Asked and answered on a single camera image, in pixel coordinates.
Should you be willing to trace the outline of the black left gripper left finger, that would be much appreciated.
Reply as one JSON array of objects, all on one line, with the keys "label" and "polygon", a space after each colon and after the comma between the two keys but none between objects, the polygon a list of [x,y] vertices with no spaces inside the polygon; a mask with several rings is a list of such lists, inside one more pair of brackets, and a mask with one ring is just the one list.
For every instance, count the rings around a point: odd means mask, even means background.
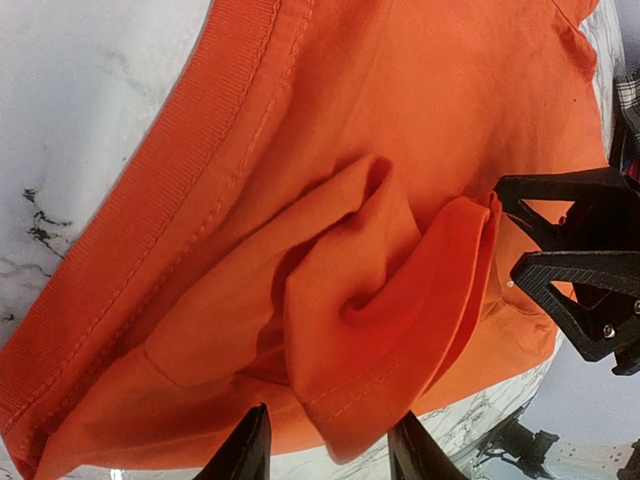
[{"label": "black left gripper left finger", "polygon": [[194,480],[269,480],[272,429],[265,403],[248,410]]}]

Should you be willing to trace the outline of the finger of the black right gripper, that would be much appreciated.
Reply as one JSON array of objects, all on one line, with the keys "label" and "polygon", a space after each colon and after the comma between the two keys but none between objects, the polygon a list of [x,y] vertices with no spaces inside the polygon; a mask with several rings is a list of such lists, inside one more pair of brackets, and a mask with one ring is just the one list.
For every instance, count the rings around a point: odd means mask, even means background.
[{"label": "finger of the black right gripper", "polygon": [[639,250],[639,182],[612,167],[505,175],[494,191],[525,254]]},{"label": "finger of the black right gripper", "polygon": [[511,279],[587,362],[639,361],[639,253],[526,253]]}]

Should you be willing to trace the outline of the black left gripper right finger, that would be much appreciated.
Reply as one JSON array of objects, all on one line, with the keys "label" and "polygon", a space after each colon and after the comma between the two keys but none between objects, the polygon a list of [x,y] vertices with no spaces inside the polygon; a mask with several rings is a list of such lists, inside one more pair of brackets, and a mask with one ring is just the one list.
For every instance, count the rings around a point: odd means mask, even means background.
[{"label": "black left gripper right finger", "polygon": [[388,433],[392,480],[468,480],[409,411]]}]

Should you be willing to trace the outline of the black white plaid skirt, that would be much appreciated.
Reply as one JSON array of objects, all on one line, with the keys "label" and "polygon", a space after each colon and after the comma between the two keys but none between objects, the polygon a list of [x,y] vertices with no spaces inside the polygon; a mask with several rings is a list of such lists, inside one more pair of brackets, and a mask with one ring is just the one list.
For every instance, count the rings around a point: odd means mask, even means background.
[{"label": "black white plaid skirt", "polygon": [[618,105],[636,148],[639,148],[640,135],[639,84],[639,69],[634,69],[633,71],[614,79]]}]

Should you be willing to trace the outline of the orange garment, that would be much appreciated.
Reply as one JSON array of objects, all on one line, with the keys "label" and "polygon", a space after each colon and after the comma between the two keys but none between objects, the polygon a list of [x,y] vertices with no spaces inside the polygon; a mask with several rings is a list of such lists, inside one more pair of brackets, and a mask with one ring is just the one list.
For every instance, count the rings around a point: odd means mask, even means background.
[{"label": "orange garment", "polygon": [[606,162],[592,1],[217,1],[1,353],[18,472],[201,467],[245,413],[345,463],[548,360],[507,174]]}]

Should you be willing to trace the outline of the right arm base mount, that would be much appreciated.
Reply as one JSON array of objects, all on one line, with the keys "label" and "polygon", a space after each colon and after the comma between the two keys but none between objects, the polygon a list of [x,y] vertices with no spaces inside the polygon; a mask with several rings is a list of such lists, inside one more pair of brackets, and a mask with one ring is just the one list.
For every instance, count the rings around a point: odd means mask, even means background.
[{"label": "right arm base mount", "polygon": [[472,471],[493,459],[515,466],[531,479],[553,479],[545,468],[546,455],[559,441],[556,434],[539,430],[532,432],[517,417],[505,419],[481,441],[478,454],[472,461]]}]

